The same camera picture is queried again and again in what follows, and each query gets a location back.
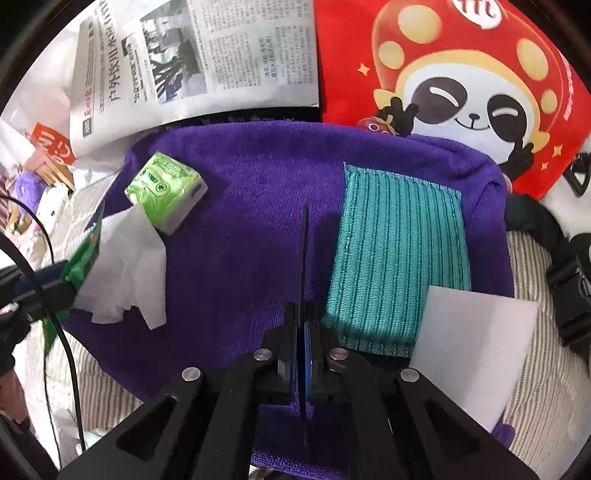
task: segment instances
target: cartoon panda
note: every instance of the cartoon panda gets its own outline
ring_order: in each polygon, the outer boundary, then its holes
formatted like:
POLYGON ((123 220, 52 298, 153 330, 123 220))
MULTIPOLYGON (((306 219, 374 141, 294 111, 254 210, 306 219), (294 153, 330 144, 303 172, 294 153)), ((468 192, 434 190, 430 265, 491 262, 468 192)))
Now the cartoon panda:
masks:
POLYGON ((495 0, 419 1, 391 0, 374 23, 380 130, 456 140, 517 179, 550 140, 565 88, 557 59, 495 0))

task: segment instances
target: metal screw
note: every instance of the metal screw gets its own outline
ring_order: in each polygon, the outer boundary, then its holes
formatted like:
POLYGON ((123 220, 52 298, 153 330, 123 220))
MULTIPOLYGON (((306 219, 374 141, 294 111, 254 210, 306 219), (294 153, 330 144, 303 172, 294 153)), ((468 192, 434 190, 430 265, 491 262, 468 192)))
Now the metal screw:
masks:
POLYGON ((400 378, 408 383, 415 383, 419 377, 420 375, 414 368, 405 368, 400 372, 400 378))
POLYGON ((194 382, 201 377, 201 370, 197 367, 188 367, 183 370, 183 380, 187 382, 194 382))
POLYGON ((333 348, 330 351, 330 357, 332 360, 347 360, 349 352, 344 348, 333 348))
POLYGON ((264 362, 265 360, 269 360, 273 356, 273 353, 268 348, 259 348, 255 350, 254 356, 256 360, 264 362))

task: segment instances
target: black cable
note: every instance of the black cable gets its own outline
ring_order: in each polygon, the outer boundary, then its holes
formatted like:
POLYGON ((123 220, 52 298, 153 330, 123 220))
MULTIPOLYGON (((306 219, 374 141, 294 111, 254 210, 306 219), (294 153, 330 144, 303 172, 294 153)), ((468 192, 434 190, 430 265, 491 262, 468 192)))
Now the black cable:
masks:
POLYGON ((39 296, 43 307, 49 317, 53 328, 55 328, 58 338, 60 339, 61 344, 66 351, 66 358, 68 360, 68 365, 70 367, 70 376, 72 378, 72 390, 74 394, 74 409, 76 410, 76 425, 78 426, 78 435, 80 437, 80 445, 82 447, 82 451, 86 451, 86 443, 84 440, 84 430, 82 429, 82 409, 80 408, 80 392, 78 390, 78 377, 76 374, 76 365, 74 363, 74 355, 72 354, 72 349, 70 348, 70 344, 68 343, 68 339, 66 338, 66 334, 64 330, 61 328, 60 322, 57 319, 56 315, 50 310, 47 296, 43 288, 39 285, 39 282, 35 278, 35 272, 33 268, 29 265, 29 262, 25 257, 23 257, 22 253, 19 251, 16 245, 14 245, 10 239, 2 234, 0 235, 0 249, 6 253, 10 259, 16 264, 16 266, 21 270, 22 274, 28 279, 28 281, 33 285, 33 289, 39 296))
POLYGON ((49 234, 47 233, 47 230, 45 230, 45 227, 43 226, 43 224, 41 223, 41 221, 39 220, 39 218, 37 218, 37 215, 35 215, 33 213, 33 211, 27 205, 25 205, 23 202, 21 202, 20 200, 16 199, 15 197, 11 197, 10 195, 4 195, 3 193, 0 193, 0 199, 10 200, 11 202, 14 202, 14 203, 20 205, 21 207, 23 207, 27 211, 27 213, 29 215, 31 215, 32 219, 35 220, 35 223, 37 225, 39 225, 39 227, 41 227, 41 231, 43 232, 43 235, 45 236, 45 239, 47 240, 47 243, 49 245, 49 253, 51 255, 51 263, 53 265, 55 265, 56 264, 56 259, 53 257, 53 246, 51 244, 51 240, 49 238, 49 234))
POLYGON ((51 413, 51 405, 49 403, 49 392, 47 391, 47 356, 45 355, 45 349, 43 351, 43 391, 45 393, 45 403, 47 405, 47 413, 49 414, 49 424, 51 425, 53 441, 56 443, 57 459, 60 462, 60 470, 62 470, 63 465, 61 464, 60 443, 57 441, 56 427, 53 423, 53 414, 51 413))

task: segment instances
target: black plastic buckle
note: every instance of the black plastic buckle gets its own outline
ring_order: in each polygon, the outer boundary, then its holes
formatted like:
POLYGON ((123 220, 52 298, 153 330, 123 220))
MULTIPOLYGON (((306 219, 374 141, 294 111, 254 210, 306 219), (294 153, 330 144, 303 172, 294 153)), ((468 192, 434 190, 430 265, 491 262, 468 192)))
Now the black plastic buckle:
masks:
POLYGON ((552 265, 546 279, 556 311, 556 325, 564 346, 591 336, 591 283, 578 257, 552 265))
POLYGON ((568 182, 570 188, 573 190, 574 195, 582 197, 589 187, 591 181, 591 155, 579 154, 569 167, 564 171, 563 177, 568 182), (585 175, 581 182, 575 175, 576 173, 582 173, 585 175))

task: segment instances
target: panda face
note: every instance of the panda face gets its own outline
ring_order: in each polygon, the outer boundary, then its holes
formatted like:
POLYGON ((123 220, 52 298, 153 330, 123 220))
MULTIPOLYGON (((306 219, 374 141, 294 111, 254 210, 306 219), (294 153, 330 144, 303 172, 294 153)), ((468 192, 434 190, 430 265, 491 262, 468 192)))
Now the panda face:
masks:
POLYGON ((413 133, 456 140, 507 161, 515 143, 525 145, 534 127, 534 110, 509 81, 473 65, 440 63, 414 72, 402 103, 418 105, 413 133))

